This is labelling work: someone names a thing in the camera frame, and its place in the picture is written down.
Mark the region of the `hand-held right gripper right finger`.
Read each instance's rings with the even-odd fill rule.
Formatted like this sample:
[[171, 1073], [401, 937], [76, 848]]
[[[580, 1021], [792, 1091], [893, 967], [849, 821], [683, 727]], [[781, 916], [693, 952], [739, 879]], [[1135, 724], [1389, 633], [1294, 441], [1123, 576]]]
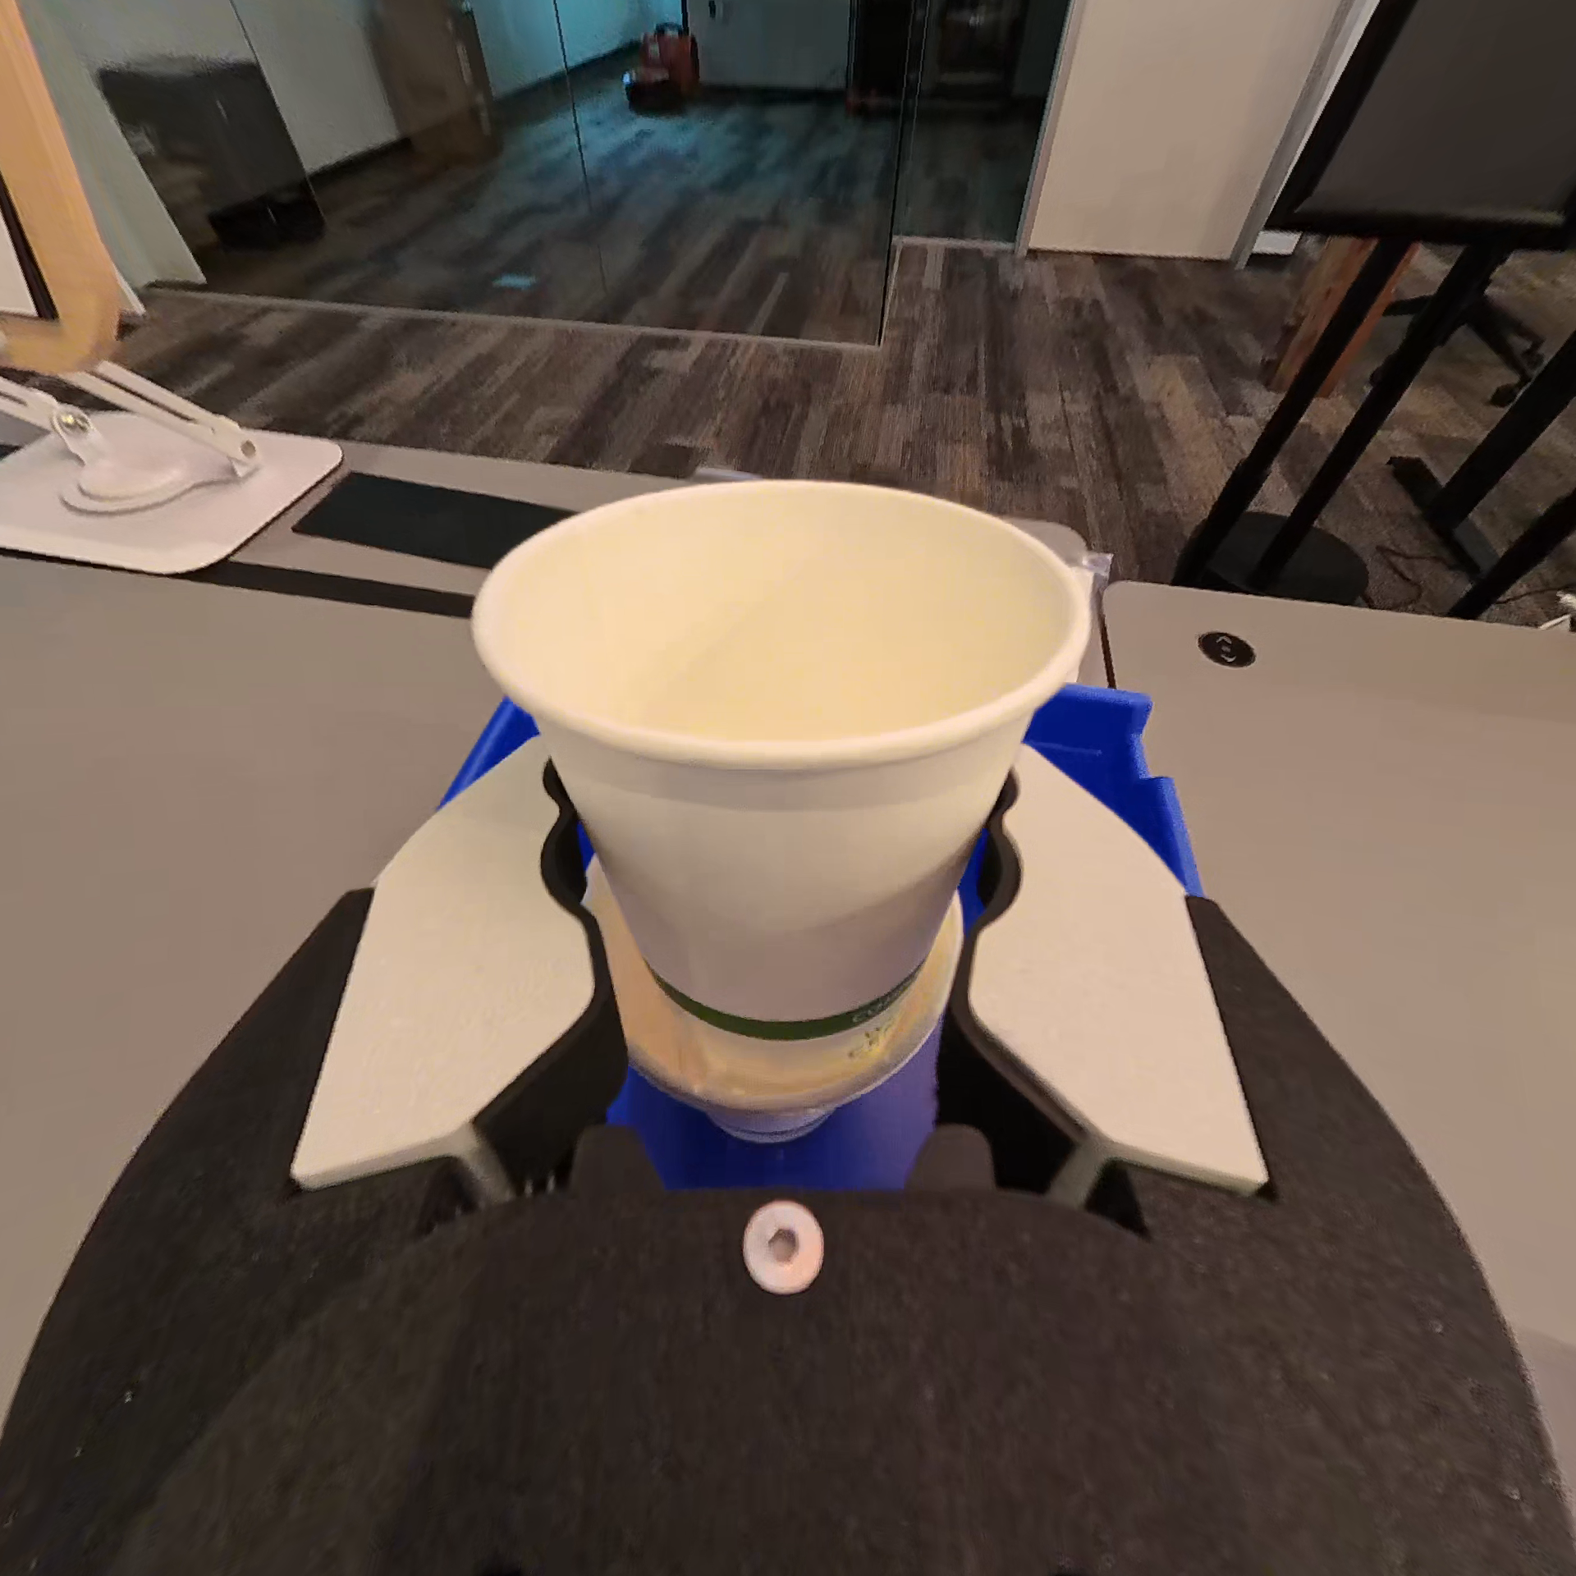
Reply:
[[936, 1124], [1008, 1193], [1084, 1206], [1114, 1168], [1241, 1199], [1271, 1180], [1181, 881], [1030, 748], [984, 828]]

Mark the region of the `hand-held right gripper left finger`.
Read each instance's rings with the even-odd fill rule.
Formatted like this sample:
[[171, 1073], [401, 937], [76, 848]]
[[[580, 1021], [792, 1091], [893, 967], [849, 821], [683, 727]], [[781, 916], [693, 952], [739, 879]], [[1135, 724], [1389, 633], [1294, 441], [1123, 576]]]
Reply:
[[507, 757], [370, 890], [290, 1164], [305, 1193], [456, 1164], [476, 1202], [542, 1186], [624, 1082], [577, 819], [546, 757]]

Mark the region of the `large blue plastic bin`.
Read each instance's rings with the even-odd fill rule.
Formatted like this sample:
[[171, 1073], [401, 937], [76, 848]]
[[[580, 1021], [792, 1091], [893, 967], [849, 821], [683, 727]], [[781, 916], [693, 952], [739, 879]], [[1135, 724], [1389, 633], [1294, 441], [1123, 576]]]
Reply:
[[[1112, 689], [1068, 685], [1035, 713], [1028, 749], [1061, 769], [1124, 822], [1179, 879], [1201, 895], [1192, 844], [1168, 779], [1150, 777], [1143, 731], [1150, 700]], [[525, 751], [536, 724], [502, 700], [443, 795], [441, 810], [474, 791], [487, 773]], [[1009, 1089], [988, 1063], [982, 1029], [956, 1016], [942, 994], [933, 1034], [872, 1093], [825, 1118], [812, 1133], [763, 1146], [730, 1138], [677, 1096], [657, 1074], [631, 1073], [633, 1009], [615, 1009], [608, 972], [609, 921], [586, 906], [589, 844], [562, 784], [540, 751], [525, 760], [524, 786], [544, 804], [544, 830], [522, 837], [524, 870], [504, 870], [505, 897], [542, 899], [547, 939], [507, 943], [504, 983], [522, 983], [524, 965], [566, 959], [589, 970], [589, 996], [575, 987], [575, 1011], [527, 1009], [507, 1031], [505, 1051], [531, 1060], [476, 1116], [482, 1158], [496, 1162], [515, 1193], [567, 1186], [580, 1135], [606, 1124], [631, 1127], [668, 1189], [767, 1189], [777, 1193], [1044, 1193], [1073, 1157], [1073, 1140], [1051, 1118], [1048, 1098]], [[1008, 859], [1006, 833], [991, 811], [960, 886], [962, 963], [975, 967], [975, 936], [1022, 908], [1017, 894], [1026, 855]]]

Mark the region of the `stack of nested paper cups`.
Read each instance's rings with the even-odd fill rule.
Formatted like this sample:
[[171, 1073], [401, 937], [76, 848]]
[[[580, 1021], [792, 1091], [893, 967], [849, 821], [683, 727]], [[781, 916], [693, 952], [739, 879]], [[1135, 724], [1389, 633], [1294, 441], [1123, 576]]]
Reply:
[[962, 950], [958, 897], [907, 990], [856, 1029], [821, 1040], [757, 1040], [684, 1014], [641, 959], [599, 861], [584, 905], [600, 928], [630, 1065], [670, 1098], [754, 1146], [790, 1142], [938, 1045]]

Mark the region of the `white paper cup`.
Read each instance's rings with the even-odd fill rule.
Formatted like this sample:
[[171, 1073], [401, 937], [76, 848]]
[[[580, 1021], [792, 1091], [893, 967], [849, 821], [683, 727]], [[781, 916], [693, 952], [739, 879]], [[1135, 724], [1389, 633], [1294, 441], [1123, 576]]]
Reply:
[[473, 605], [659, 992], [830, 1040], [933, 952], [1088, 583], [1017, 527], [891, 488], [668, 488], [557, 523]]

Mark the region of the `black easel stand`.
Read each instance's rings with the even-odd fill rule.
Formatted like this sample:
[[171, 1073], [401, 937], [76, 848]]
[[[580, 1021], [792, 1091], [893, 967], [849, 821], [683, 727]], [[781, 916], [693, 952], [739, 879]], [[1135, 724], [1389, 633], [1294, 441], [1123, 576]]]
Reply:
[[1415, 516], [1411, 547], [1382, 547], [1398, 612], [1481, 618], [1537, 598], [1537, 576], [1572, 538], [1574, 335], [1448, 474], [1418, 455], [1386, 463]]
[[1267, 514], [1254, 503], [1345, 353], [1364, 342], [1369, 320], [1389, 304], [1391, 286], [1406, 273], [1413, 249], [1391, 238], [1362, 244], [1347, 260], [1344, 286], [1324, 284], [1316, 311], [1291, 338], [1303, 351], [1302, 360], [1258, 439], [1181, 549], [1170, 585], [1338, 607], [1362, 601], [1369, 585], [1366, 563], [1322, 530], [1320, 517], [1428, 364], [1428, 351], [1455, 311], [1508, 260], [1512, 244], [1504, 236], [1479, 238], [1460, 251], [1289, 512]]

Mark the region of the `white clipboard stand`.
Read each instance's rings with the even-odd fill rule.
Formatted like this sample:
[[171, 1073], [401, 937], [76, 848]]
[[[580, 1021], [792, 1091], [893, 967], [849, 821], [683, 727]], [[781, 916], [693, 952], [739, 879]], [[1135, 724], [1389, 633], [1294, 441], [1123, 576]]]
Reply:
[[228, 561], [343, 466], [339, 444], [252, 432], [113, 364], [69, 375], [87, 413], [3, 375], [40, 439], [1, 461], [7, 554], [186, 576]]

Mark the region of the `black office chair base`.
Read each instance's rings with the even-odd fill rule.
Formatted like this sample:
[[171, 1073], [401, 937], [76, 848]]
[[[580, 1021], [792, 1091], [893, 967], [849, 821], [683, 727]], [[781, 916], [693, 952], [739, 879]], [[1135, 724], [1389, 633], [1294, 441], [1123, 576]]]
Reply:
[[1493, 286], [1477, 289], [1468, 304], [1455, 311], [1451, 326], [1428, 357], [1462, 333], [1508, 373], [1508, 380], [1486, 397], [1486, 404], [1493, 408], [1513, 404], [1546, 364], [1544, 338], [1495, 296]]

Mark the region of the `wooden instruction clipboard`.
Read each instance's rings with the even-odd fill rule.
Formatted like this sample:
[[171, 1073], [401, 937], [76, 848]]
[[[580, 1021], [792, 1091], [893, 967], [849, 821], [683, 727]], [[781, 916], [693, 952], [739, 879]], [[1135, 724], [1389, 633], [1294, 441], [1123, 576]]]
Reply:
[[3, 366], [67, 377], [105, 362], [122, 291], [18, 4], [1, 6]]

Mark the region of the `brown cardboard box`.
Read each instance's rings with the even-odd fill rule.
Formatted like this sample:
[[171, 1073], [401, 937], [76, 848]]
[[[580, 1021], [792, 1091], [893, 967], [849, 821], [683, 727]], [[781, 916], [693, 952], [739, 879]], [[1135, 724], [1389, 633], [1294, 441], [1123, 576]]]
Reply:
[[423, 169], [478, 167], [502, 139], [478, 24], [462, 2], [372, 2], [370, 37], [398, 128]]

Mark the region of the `dark display board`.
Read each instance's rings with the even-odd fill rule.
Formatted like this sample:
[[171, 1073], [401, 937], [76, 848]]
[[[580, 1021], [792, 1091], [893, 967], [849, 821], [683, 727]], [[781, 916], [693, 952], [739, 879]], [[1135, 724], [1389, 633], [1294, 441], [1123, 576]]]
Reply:
[[1265, 225], [1570, 249], [1574, 6], [1378, 4]]

